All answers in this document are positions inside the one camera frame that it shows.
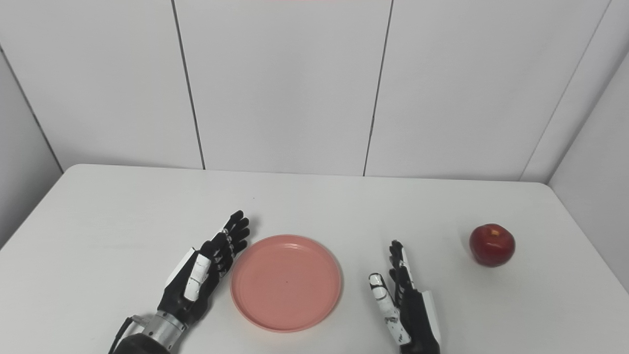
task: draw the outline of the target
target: tabletop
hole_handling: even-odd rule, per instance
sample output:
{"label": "tabletop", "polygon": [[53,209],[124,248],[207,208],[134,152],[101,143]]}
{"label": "tabletop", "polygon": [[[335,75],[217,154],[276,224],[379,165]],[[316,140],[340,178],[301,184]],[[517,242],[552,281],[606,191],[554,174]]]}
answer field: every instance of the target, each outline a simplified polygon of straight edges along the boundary
{"label": "tabletop", "polygon": [[[183,337],[185,353],[397,353],[367,277],[400,240],[420,290],[433,291],[442,353],[627,353],[629,295],[552,190],[538,183],[365,178],[77,165],[0,250],[7,353],[103,353],[124,318],[152,314],[191,247],[230,214],[251,242],[317,240],[336,257],[335,310],[297,333],[249,323],[229,276]],[[467,242],[505,226],[516,252],[485,268]]]}

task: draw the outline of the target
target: red apple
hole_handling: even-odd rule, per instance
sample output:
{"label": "red apple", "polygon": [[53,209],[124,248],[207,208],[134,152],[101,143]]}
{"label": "red apple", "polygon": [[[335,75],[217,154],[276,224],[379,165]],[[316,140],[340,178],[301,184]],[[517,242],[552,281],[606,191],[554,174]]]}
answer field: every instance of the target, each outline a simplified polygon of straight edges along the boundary
{"label": "red apple", "polygon": [[484,266],[500,266],[507,263],[515,252],[515,239],[498,224],[485,224],[472,231],[470,249],[476,261]]}

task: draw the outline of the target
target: silver cylindrical joint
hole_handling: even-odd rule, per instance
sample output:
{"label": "silver cylindrical joint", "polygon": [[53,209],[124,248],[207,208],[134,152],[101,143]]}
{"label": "silver cylindrical joint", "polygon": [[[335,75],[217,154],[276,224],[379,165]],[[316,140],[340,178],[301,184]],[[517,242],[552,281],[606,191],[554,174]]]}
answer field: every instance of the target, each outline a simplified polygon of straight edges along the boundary
{"label": "silver cylindrical joint", "polygon": [[153,338],[170,351],[185,330],[186,325],[175,316],[164,311],[158,311],[148,322],[142,334]]}

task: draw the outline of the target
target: black cable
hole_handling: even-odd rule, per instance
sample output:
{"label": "black cable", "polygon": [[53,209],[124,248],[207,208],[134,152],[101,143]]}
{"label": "black cable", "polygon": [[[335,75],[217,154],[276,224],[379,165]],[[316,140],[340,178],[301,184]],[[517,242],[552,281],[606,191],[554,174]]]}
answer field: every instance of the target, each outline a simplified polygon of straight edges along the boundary
{"label": "black cable", "polygon": [[118,345],[118,342],[120,341],[120,338],[126,332],[126,329],[129,328],[129,325],[131,324],[131,322],[133,322],[131,317],[127,317],[125,319],[125,321],[123,322],[122,326],[120,326],[120,329],[118,330],[118,333],[116,333],[116,337],[114,338],[114,343],[111,344],[111,348],[109,349],[109,353],[108,354],[112,354],[114,352],[114,349],[116,349],[116,345]]}

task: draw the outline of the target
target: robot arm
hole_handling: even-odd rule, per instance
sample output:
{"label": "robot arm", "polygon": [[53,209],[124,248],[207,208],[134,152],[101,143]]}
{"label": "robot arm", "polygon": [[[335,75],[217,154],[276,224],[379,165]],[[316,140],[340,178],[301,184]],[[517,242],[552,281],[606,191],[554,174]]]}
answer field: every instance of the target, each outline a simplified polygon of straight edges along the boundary
{"label": "robot arm", "polygon": [[[110,354],[168,354],[181,334],[208,310],[208,299],[231,268],[235,256],[247,247],[249,220],[241,210],[198,251],[190,249],[170,274],[157,312],[151,319],[129,317],[116,335]],[[116,347],[131,322],[142,333],[126,337]]]}
{"label": "robot arm", "polygon": [[373,273],[369,276],[369,285],[384,321],[402,354],[439,354],[441,334],[432,294],[415,288],[402,244],[393,241],[389,250],[393,266],[389,275],[395,281],[395,299],[382,275]]}

